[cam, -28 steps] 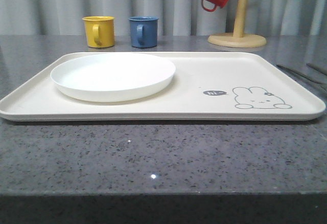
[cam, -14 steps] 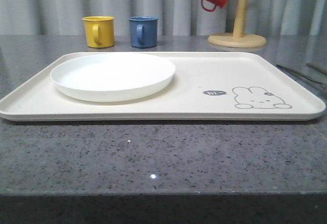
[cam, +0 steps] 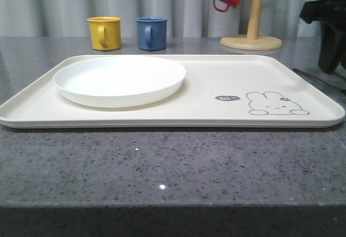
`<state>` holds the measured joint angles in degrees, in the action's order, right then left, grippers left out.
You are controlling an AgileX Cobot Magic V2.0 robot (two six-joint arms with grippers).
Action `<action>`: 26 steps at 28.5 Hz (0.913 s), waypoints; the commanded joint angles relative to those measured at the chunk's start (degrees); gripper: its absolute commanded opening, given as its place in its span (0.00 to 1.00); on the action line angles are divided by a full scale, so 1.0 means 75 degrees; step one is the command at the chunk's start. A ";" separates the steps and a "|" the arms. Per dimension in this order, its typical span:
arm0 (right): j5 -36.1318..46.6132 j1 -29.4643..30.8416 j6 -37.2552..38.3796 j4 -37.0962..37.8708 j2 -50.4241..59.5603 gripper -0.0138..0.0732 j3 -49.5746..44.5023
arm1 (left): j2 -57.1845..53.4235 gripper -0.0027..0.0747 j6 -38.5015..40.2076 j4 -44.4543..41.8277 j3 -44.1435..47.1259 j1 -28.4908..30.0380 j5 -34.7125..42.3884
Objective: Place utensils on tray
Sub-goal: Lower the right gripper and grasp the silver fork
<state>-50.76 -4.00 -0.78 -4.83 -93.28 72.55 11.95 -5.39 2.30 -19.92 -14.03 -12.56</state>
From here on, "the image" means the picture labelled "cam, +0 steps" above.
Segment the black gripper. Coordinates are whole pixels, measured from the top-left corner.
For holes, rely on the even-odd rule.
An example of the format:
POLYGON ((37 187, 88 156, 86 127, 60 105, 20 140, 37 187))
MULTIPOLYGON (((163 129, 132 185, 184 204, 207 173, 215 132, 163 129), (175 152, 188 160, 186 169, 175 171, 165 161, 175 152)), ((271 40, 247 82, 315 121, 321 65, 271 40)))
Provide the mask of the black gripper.
POLYGON ((345 68, 345 0, 305 2, 300 18, 308 24, 320 21, 318 67, 327 74, 332 74, 340 64, 345 68))

